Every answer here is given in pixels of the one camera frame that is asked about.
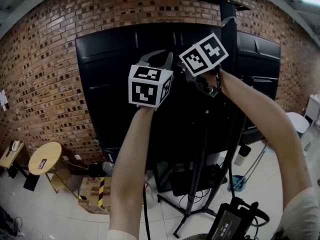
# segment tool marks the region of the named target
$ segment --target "white chair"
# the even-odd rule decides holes
[[[295,130],[297,131],[299,137],[306,132],[308,127],[310,126],[307,119],[305,119],[302,115],[295,113],[295,112],[288,112],[286,113],[289,119],[291,120],[291,123],[293,124]]]

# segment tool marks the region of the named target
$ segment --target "human arm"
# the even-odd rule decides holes
[[[142,194],[153,108],[134,115],[116,159],[111,182],[110,230],[139,238]]]
[[[202,76],[216,87],[213,74]],[[222,92],[245,113],[275,150],[285,209],[297,194],[312,186],[298,134],[285,111],[272,99],[223,70],[220,76]]]

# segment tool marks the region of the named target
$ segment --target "black television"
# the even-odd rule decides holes
[[[147,164],[193,157],[203,145],[200,118],[209,104],[207,153],[227,149],[225,97],[214,99],[187,82],[181,72],[179,54],[192,44],[214,32],[221,38],[218,26],[193,23],[148,23],[108,29],[76,39],[80,78],[88,111],[107,160],[115,162],[136,111],[128,103],[130,67],[144,54],[156,50],[171,51],[174,81],[169,96],[155,113],[150,133]],[[254,88],[275,99],[279,69],[280,46],[261,37],[238,32],[238,76],[254,79]],[[167,53],[152,58],[153,66],[161,66]],[[242,144],[262,138],[247,121]]]

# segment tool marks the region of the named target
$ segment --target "yellow and black tape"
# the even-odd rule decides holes
[[[87,197],[84,195],[79,195],[79,200],[87,200]]]
[[[103,204],[104,204],[104,187],[105,187],[105,177],[101,177],[100,188],[99,188],[99,199],[98,199],[99,207],[103,207]]]

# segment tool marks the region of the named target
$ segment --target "hand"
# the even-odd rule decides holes
[[[200,75],[201,77],[205,78],[206,83],[209,86],[213,86],[215,88],[217,88],[217,78],[216,78],[216,74],[213,72],[206,72]]]

